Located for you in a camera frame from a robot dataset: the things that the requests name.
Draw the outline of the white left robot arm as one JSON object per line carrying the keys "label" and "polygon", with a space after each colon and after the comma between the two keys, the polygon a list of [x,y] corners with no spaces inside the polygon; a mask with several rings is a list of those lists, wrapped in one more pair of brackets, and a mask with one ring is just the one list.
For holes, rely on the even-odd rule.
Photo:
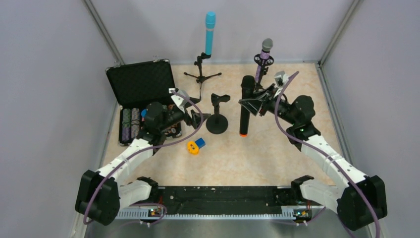
{"label": "white left robot arm", "polygon": [[202,113],[192,98],[179,93],[171,98],[172,108],[160,102],[146,106],[141,116],[143,126],[125,151],[105,166],[82,174],[75,211],[83,215],[83,224],[97,222],[109,225],[121,209],[151,199],[157,182],[145,177],[127,185],[124,185],[124,181],[160,148],[176,144],[165,143],[166,133],[172,126],[184,121],[197,133],[209,117],[209,114]]}

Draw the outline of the black shock-mount tripod stand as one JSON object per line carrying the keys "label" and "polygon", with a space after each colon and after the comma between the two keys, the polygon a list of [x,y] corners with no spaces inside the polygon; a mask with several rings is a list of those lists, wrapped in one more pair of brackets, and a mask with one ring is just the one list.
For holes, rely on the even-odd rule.
{"label": "black shock-mount tripod stand", "polygon": [[274,59],[269,52],[261,51],[260,54],[254,56],[254,62],[258,65],[255,75],[255,89],[263,88],[261,81],[268,72],[268,67],[274,63]]}

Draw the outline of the teal blue microphone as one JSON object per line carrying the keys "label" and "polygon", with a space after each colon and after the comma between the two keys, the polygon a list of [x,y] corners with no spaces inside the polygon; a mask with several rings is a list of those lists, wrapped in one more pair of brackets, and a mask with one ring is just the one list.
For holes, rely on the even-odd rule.
{"label": "teal blue microphone", "polygon": [[205,17],[206,25],[206,44],[205,44],[205,54],[212,54],[212,44],[213,44],[213,33],[216,24],[216,13],[214,11],[209,11]]}

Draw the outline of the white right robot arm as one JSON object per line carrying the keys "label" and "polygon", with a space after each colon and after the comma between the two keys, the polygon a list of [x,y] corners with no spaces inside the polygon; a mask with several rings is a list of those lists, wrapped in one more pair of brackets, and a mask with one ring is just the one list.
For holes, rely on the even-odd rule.
{"label": "white right robot arm", "polygon": [[297,196],[333,211],[352,231],[373,223],[376,236],[380,237],[379,219],[387,216],[383,180],[359,171],[329,145],[312,123],[315,110],[310,96],[300,95],[288,103],[282,100],[282,93],[283,89],[274,85],[262,91],[256,91],[253,86],[242,86],[239,104],[242,111],[255,116],[271,112],[276,120],[290,123],[291,127],[281,131],[335,183],[335,186],[329,186],[312,177],[301,177],[292,183]]}

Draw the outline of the black orange-tipped microphone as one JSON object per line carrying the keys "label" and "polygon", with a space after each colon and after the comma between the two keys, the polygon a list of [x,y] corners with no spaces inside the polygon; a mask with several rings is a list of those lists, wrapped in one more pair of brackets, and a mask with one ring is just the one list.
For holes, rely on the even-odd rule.
{"label": "black orange-tipped microphone", "polygon": [[[255,88],[255,78],[251,75],[246,75],[242,79],[242,99],[248,99],[253,95]],[[250,112],[243,106],[241,106],[240,115],[240,127],[239,134],[241,137],[245,137],[248,134],[249,129]]]}

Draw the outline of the black round-base microphone stand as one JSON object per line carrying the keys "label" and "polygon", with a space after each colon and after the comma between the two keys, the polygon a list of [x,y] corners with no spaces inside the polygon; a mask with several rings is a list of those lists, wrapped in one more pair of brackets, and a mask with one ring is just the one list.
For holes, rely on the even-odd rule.
{"label": "black round-base microphone stand", "polygon": [[214,113],[207,119],[206,128],[212,134],[222,134],[228,128],[228,120],[224,115],[220,114],[220,103],[230,101],[230,95],[219,96],[215,93],[211,95],[211,103]]}

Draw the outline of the purple glitter microphone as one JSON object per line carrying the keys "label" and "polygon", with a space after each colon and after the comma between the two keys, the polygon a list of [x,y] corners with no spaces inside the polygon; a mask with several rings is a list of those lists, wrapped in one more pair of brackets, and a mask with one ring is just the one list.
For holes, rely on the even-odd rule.
{"label": "purple glitter microphone", "polygon": [[258,65],[255,80],[257,84],[261,83],[264,75],[267,74],[268,67],[274,63],[274,59],[270,56],[270,51],[273,47],[273,40],[266,38],[262,42],[261,52],[254,56],[254,62]]}

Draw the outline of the black tripod microphone stand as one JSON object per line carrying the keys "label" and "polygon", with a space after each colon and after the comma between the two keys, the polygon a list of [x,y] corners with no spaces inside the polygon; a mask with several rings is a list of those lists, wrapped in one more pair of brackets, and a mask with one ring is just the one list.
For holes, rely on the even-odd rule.
{"label": "black tripod microphone stand", "polygon": [[190,76],[190,77],[195,78],[196,79],[196,82],[200,85],[200,92],[199,92],[199,99],[200,100],[202,99],[202,85],[203,85],[203,83],[206,80],[208,80],[208,79],[210,79],[212,77],[221,76],[222,75],[222,72],[219,72],[219,73],[216,73],[216,74],[212,74],[210,76],[204,76],[203,75],[203,70],[202,70],[203,60],[207,60],[207,59],[210,59],[210,58],[211,58],[211,55],[207,55],[206,53],[201,53],[199,56],[197,56],[197,60],[194,62],[194,65],[198,67],[198,71],[199,71],[199,75],[198,76],[189,74],[187,72],[184,72],[183,73],[186,76]]}

